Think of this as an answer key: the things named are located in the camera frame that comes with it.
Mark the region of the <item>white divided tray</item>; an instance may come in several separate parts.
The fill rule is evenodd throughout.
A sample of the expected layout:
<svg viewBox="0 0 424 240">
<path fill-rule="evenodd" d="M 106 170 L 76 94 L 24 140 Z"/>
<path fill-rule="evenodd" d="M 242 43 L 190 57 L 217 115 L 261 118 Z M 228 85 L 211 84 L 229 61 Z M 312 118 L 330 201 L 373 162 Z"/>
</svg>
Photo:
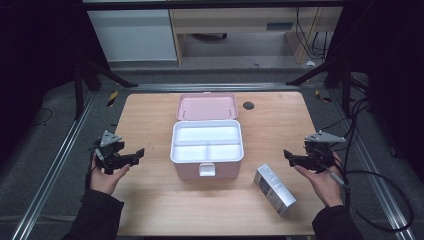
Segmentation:
<svg viewBox="0 0 424 240">
<path fill-rule="evenodd" d="M 170 159 L 176 164 L 238 162 L 243 157 L 236 120 L 179 121 L 173 127 Z"/>
</svg>

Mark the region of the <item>small medicine carton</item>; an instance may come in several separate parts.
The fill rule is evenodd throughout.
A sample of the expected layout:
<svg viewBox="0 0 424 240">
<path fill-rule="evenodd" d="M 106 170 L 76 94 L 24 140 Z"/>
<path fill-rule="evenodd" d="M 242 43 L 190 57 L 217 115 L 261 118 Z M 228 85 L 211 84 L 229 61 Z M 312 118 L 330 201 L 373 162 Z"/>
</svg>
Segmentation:
<svg viewBox="0 0 424 240">
<path fill-rule="evenodd" d="M 280 217 L 296 203 L 296 198 L 267 164 L 256 170 L 254 183 Z"/>
</svg>

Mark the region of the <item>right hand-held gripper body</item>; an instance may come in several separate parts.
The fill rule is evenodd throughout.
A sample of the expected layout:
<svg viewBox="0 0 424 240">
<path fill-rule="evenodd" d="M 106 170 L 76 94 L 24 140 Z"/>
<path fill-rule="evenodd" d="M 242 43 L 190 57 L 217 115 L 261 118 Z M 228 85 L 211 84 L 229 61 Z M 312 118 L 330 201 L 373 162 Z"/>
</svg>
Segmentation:
<svg viewBox="0 0 424 240">
<path fill-rule="evenodd" d="M 307 157 L 312 163 L 312 170 L 321 173 L 335 165 L 331 145 L 344 143 L 344 137 L 335 136 L 322 130 L 305 137 L 305 150 Z"/>
</svg>

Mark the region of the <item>person's left hand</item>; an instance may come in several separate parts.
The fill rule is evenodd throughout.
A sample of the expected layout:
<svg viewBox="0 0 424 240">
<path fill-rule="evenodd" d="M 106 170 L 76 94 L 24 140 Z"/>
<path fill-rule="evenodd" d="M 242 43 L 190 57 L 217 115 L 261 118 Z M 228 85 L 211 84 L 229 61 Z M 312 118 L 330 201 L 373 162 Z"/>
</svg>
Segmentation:
<svg viewBox="0 0 424 240">
<path fill-rule="evenodd" d="M 112 195 L 120 179 L 129 171 L 130 165 L 127 164 L 112 175 L 105 174 L 96 165 L 96 159 L 92 160 L 90 167 L 89 188 L 98 192 Z"/>
</svg>

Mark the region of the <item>yellow black tape strip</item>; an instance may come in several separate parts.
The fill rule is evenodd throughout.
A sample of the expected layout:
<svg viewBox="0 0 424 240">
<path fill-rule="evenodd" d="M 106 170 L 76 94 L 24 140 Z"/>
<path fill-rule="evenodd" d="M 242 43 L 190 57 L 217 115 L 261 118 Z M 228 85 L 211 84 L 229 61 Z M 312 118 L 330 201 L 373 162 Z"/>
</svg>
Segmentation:
<svg viewBox="0 0 424 240">
<path fill-rule="evenodd" d="M 321 95 L 321 93 L 320 93 L 320 91 L 319 90 L 314 90 L 314 93 L 315 93 L 315 96 L 318 98 L 318 99 L 320 99 L 321 101 L 323 101 L 323 102 L 325 102 L 325 103 L 331 103 L 332 102 L 332 100 L 331 100 L 331 98 L 329 98 L 329 97 L 323 97 L 322 95 Z"/>
<path fill-rule="evenodd" d="M 108 100 L 108 102 L 107 102 L 107 107 L 111 107 L 111 106 L 113 106 L 113 104 L 114 104 L 114 102 L 115 102 L 115 100 L 116 100 L 116 98 L 117 98 L 117 96 L 118 96 L 118 91 L 113 91 L 112 93 L 111 93 L 111 95 L 110 95 L 110 97 L 109 97 L 109 100 Z"/>
</svg>

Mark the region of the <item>pink storage box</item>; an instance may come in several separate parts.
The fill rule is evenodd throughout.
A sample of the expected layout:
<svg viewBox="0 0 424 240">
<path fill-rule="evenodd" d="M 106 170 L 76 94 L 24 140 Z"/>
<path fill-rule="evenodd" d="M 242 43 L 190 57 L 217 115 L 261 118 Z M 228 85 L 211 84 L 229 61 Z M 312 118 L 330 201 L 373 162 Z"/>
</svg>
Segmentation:
<svg viewBox="0 0 424 240">
<path fill-rule="evenodd" d="M 236 97 L 233 93 L 188 93 L 182 94 L 178 100 L 176 111 L 177 122 L 207 120 L 237 121 L 237 117 L 238 108 Z M 178 177 L 182 180 L 228 179 L 238 177 L 242 159 L 238 162 L 223 163 L 176 164 L 171 161 L 174 164 Z"/>
</svg>

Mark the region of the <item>black metal stand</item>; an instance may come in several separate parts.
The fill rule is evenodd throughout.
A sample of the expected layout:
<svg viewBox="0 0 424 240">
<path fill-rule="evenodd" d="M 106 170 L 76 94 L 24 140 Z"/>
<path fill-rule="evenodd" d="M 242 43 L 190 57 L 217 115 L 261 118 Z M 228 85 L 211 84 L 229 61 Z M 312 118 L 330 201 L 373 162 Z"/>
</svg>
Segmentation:
<svg viewBox="0 0 424 240">
<path fill-rule="evenodd" d="M 83 83 L 86 83 L 90 91 L 99 90 L 101 84 L 100 80 L 97 78 L 98 74 L 109 78 L 110 80 L 125 88 L 137 87 L 137 84 L 122 79 L 121 77 L 115 75 L 111 70 L 108 70 L 107 68 L 96 64 L 95 62 L 89 60 L 79 61 L 73 70 L 76 104 L 75 120 L 78 120 L 84 111 Z"/>
<path fill-rule="evenodd" d="M 287 82 L 289 86 L 299 86 L 312 77 L 327 72 L 324 81 L 326 88 L 334 88 L 339 82 L 342 82 L 341 107 L 343 113 L 348 117 L 352 117 L 350 109 L 351 87 L 354 85 L 352 79 L 352 64 L 348 58 L 332 57 L 323 64 L 315 67 L 311 71 L 297 78 L 296 80 Z"/>
</svg>

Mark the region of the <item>person's right hand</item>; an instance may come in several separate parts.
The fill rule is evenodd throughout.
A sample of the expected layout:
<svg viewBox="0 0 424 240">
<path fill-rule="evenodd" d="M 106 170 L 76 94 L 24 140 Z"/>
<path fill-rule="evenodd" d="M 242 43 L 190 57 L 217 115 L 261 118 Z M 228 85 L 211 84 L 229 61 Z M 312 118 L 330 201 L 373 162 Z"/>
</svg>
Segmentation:
<svg viewBox="0 0 424 240">
<path fill-rule="evenodd" d="M 309 180 L 325 207 L 335 207 L 343 204 L 340 184 L 334 179 L 335 176 L 340 176 L 339 169 L 336 166 L 332 166 L 321 173 L 313 173 L 299 165 L 296 165 L 294 169 Z"/>
</svg>

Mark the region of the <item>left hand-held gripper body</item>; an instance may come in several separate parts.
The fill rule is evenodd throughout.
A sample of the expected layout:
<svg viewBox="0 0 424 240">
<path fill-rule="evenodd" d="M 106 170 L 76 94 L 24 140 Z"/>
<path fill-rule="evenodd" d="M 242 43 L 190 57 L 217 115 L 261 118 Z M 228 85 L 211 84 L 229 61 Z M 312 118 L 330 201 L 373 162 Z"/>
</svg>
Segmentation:
<svg viewBox="0 0 424 240">
<path fill-rule="evenodd" d="M 102 137 L 94 142 L 95 166 L 103 168 L 106 174 L 120 169 L 123 160 L 119 151 L 123 148 L 122 137 L 105 130 Z"/>
</svg>

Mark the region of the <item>light wooden desk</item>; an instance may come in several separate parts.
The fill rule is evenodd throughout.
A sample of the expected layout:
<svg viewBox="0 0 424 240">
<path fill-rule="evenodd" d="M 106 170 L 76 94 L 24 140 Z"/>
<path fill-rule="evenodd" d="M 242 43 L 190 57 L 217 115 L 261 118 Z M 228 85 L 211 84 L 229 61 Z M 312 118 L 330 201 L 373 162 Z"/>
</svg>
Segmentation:
<svg viewBox="0 0 424 240">
<path fill-rule="evenodd" d="M 304 62 L 319 32 L 334 32 L 342 7 L 170 10 L 178 59 L 186 34 L 284 32 L 294 59 Z"/>
</svg>

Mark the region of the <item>white cabinet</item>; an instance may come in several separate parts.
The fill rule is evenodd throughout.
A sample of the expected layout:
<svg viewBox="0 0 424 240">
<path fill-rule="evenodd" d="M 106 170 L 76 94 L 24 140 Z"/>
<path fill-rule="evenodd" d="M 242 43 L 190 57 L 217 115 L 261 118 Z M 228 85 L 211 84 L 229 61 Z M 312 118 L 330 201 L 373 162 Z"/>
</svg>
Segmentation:
<svg viewBox="0 0 424 240">
<path fill-rule="evenodd" d="M 89 11 L 108 62 L 177 59 L 167 10 Z"/>
</svg>

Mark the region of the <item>aluminium floor rail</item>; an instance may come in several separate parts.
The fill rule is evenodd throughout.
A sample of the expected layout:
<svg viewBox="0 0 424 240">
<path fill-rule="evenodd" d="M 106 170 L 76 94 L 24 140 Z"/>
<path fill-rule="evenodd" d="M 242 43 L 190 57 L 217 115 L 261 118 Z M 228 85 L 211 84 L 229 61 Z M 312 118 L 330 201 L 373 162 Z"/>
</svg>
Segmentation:
<svg viewBox="0 0 424 240">
<path fill-rule="evenodd" d="M 292 91 L 297 86 L 286 83 L 183 83 L 183 84 L 138 84 L 131 87 L 138 92 L 247 92 L 247 91 Z"/>
<path fill-rule="evenodd" d="M 83 110 L 81 115 L 73 121 L 73 124 L 71 125 L 71 128 L 68 131 L 64 142 L 56 154 L 53 163 L 46 173 L 40 187 L 38 188 L 37 193 L 31 201 L 31 204 L 24 212 L 24 215 L 20 218 L 20 221 L 18 222 L 18 225 L 16 226 L 10 240 L 28 239 L 74 146 L 82 126 L 87 119 L 96 96 L 97 94 L 92 92 L 87 95 L 87 99 L 83 103 Z"/>
<path fill-rule="evenodd" d="M 356 141 L 353 141 L 357 125 L 343 113 L 337 97 L 334 98 L 334 102 L 337 112 L 342 117 L 341 122 L 349 132 L 345 166 L 348 164 L 348 157 L 352 148 L 355 149 L 358 160 L 362 165 L 361 170 L 345 170 L 345 173 L 364 174 L 369 179 L 389 226 L 373 222 L 369 217 L 362 214 L 354 204 L 350 204 L 350 208 L 361 220 L 382 232 L 394 234 L 397 240 L 417 240 L 411 228 L 415 220 L 415 212 L 408 197 L 395 182 L 379 172 L 361 137 L 356 135 Z"/>
</svg>

